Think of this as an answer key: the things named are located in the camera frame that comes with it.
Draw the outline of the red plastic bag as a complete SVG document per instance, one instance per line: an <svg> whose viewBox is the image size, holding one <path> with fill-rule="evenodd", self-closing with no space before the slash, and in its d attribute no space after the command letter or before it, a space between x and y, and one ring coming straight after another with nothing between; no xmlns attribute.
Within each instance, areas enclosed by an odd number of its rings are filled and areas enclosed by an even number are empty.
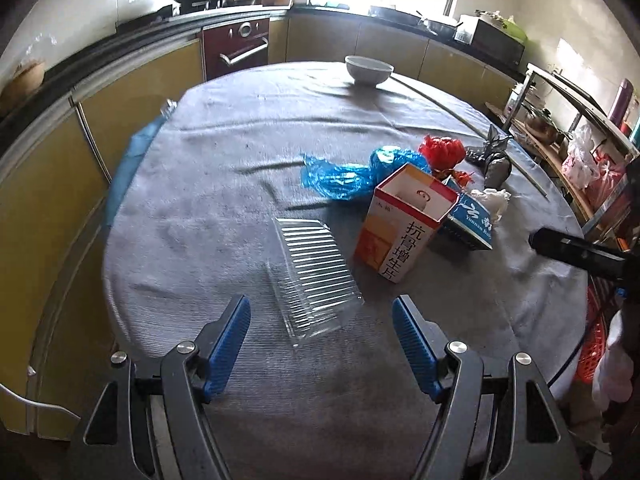
<svg viewBox="0 0 640 480"><path fill-rule="evenodd" d="M426 136L419 146L419 153L433 170L454 169L465 159L465 147L458 139L449 136Z"/></svg>

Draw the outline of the orange red plastic wrapper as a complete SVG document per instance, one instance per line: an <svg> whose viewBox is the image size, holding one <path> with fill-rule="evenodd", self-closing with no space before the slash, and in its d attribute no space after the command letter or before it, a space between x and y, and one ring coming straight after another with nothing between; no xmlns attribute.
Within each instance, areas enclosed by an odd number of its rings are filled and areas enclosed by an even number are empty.
<svg viewBox="0 0 640 480"><path fill-rule="evenodd" d="M455 169L444 170L439 174L439 180L446 181L447 179L451 179L456 182L456 185L459 188L462 188L462 190L464 190L469 184L474 183L472 174Z"/></svg>

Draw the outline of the black microwave oven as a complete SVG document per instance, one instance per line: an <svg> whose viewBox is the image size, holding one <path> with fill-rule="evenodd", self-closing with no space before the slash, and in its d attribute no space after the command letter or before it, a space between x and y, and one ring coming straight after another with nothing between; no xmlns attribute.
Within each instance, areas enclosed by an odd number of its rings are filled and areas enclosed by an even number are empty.
<svg viewBox="0 0 640 480"><path fill-rule="evenodd" d="M507 35L502 29L469 14L460 16L456 40L510 68L520 67L525 51L525 47L518 40Z"/></svg>

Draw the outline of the blue white carton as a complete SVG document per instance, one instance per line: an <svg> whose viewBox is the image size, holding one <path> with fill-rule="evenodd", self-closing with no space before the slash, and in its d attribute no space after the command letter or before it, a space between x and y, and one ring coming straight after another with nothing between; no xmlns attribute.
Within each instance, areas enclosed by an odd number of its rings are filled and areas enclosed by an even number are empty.
<svg viewBox="0 0 640 480"><path fill-rule="evenodd" d="M442 232L455 238L469 250L491 250L492 224L489 211L466 194L453 177L449 176L442 184L458 194L457 203L442 222Z"/></svg>

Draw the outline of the brown clay pot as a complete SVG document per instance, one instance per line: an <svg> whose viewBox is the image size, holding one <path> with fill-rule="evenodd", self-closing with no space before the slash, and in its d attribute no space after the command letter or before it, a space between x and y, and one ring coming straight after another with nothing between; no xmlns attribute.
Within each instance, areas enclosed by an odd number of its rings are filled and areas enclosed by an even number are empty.
<svg viewBox="0 0 640 480"><path fill-rule="evenodd" d="M43 60L32 60L18 66L13 78L1 91L1 115L11 113L35 93L42 85L45 72L46 62Z"/></svg>

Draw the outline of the steel pot on shelf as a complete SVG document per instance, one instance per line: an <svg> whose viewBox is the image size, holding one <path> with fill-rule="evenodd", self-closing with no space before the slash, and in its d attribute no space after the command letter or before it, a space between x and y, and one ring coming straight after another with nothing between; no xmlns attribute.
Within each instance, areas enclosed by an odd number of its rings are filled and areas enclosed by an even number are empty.
<svg viewBox="0 0 640 480"><path fill-rule="evenodd" d="M533 108L527 113L525 129L538 142L544 145L552 144L559 135L559 131L555 127L551 117L543 110L537 110L536 108Z"/></svg>

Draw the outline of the white paper ball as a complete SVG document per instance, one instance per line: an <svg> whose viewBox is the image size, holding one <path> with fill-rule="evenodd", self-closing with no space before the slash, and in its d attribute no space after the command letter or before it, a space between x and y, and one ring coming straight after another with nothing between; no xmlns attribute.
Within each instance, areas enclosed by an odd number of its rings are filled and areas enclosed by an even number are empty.
<svg viewBox="0 0 640 480"><path fill-rule="evenodd" d="M506 190L485 188L484 190L471 190L470 196L482 204L491 216L491 223L498 223L508 209L511 194Z"/></svg>

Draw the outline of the red plastic trash basket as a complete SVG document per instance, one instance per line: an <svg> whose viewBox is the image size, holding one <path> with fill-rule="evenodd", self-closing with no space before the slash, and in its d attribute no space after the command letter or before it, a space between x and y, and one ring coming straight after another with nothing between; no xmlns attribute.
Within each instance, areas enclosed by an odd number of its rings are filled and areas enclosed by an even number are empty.
<svg viewBox="0 0 640 480"><path fill-rule="evenodd" d="M600 301L592 285L587 289L587 336L579 353L575 382L591 385L600 359L605 352L606 327L600 312Z"/></svg>

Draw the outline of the orange white medicine box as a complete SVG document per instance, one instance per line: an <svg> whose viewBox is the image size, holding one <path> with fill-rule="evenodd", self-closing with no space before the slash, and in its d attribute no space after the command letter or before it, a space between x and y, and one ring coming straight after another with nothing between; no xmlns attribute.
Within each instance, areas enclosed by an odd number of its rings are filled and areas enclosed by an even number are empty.
<svg viewBox="0 0 640 480"><path fill-rule="evenodd" d="M400 282L458 200L458 192L405 164L375 188L355 256L387 281Z"/></svg>

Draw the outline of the black plastic bag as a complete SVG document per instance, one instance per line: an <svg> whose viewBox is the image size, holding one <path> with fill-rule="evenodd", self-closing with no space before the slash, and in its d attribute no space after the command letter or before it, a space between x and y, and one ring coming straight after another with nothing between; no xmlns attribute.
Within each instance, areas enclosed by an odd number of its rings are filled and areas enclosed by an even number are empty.
<svg viewBox="0 0 640 480"><path fill-rule="evenodd" d="M495 126L490 126L482 146L465 149L465 160L483 170L484 188L501 190L510 177L513 164L506 152L508 142Z"/></svg>

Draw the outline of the blue plastic bag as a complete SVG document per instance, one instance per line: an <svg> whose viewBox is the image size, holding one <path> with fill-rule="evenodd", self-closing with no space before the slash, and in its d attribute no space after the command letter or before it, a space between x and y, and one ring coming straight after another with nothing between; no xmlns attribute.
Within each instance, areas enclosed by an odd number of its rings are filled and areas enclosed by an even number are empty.
<svg viewBox="0 0 640 480"><path fill-rule="evenodd" d="M304 188L310 188L328 200L367 200L375 188L405 164L431 173L431 166L420 153L398 146L382 146L374 150L369 161L361 164L334 164L325 158L302 155L303 169L300 180Z"/></svg>

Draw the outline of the grey tablecloth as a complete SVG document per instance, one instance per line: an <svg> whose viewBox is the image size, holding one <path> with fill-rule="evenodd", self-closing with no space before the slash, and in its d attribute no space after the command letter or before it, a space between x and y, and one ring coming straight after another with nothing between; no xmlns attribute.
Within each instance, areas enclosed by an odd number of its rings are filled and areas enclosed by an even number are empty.
<svg viewBox="0 0 640 480"><path fill-rule="evenodd" d="M103 283L119 344L162 356L235 295L252 319L206 414L235 479L407 479L437 413L390 308L409 295L485 356L529 353L562 399L584 331L585 272L537 256L528 236L580 225L536 162L510 147L511 200L494 246L436 234L391 283L355 256L369 203L300 178L308 156L365 162L428 134L480 144L477 110L422 82L355 84L341 63L284 63L189 89L154 139L108 233Z"/></svg>

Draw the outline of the long wooden stick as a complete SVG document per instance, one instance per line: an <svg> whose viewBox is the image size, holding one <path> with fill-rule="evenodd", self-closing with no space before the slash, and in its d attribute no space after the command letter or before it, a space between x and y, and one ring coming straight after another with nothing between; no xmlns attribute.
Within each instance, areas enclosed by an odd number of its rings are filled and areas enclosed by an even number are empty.
<svg viewBox="0 0 640 480"><path fill-rule="evenodd" d="M420 96L421 98L426 99L427 101L430 101L432 104L434 104L437 107L439 107L441 110L443 110L445 113L447 113L448 115L450 115L454 119L457 119L458 122L461 122L462 125L465 125L466 128L468 128L471 131L473 131L477 136L479 136L484 141L488 140L488 134L485 134L482 130L480 130L479 128L476 128L473 124L468 122L465 118L460 116L454 110L450 110L450 108L448 106L446 106L445 104L442 104L441 102L437 101L435 98L432 98L431 96L429 96L428 94L426 94L423 91L419 90L418 88L413 87L411 84L408 84L408 82L405 82L403 79L401 79L399 76L397 76L395 74L391 74L390 78L392 78L396 82L399 82L404 87L408 88L409 90L411 90L412 92L414 92L415 94ZM509 159L510 162L512 162L512 165L523 175L523 177L526 177L526 180L531 185L533 185L533 187L536 188L536 190L542 196L544 196L544 197L548 196L546 190L542 187L542 185L522 165L520 165L517 160L515 160L508 153L506 153L506 158Z"/></svg>

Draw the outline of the clear plastic clamshell tray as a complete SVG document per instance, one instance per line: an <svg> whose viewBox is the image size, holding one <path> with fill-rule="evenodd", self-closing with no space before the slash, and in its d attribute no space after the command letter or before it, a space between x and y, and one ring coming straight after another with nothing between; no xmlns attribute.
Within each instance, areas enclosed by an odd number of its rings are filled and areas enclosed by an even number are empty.
<svg viewBox="0 0 640 480"><path fill-rule="evenodd" d="M270 284L293 347L339 330L363 296L330 228L319 220L274 218Z"/></svg>

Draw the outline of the blue under cloth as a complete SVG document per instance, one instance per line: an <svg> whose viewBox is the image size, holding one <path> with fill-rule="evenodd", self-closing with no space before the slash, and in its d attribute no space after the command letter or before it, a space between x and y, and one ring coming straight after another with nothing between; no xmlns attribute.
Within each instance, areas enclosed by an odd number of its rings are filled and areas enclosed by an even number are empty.
<svg viewBox="0 0 640 480"><path fill-rule="evenodd" d="M124 199L128 188L140 166L151 143L155 139L160 127L166 122L166 117L158 115L152 122L136 132L129 140L125 153L116 168L105 200L103 229L109 231L114 223L117 211Z"/></svg>

